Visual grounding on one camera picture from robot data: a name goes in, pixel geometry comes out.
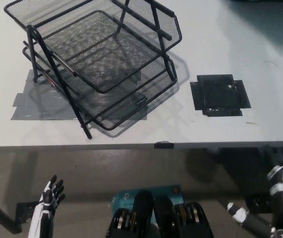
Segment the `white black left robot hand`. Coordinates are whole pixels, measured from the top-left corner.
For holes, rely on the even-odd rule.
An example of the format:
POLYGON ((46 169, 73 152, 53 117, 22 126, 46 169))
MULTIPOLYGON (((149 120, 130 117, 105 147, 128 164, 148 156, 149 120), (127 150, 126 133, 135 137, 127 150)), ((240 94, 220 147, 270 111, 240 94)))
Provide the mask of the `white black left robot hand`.
POLYGON ((37 205, 35 206, 28 238, 52 238, 54 233, 54 217, 60 203, 65 199, 64 181, 57 181, 53 175, 46 184, 37 205))

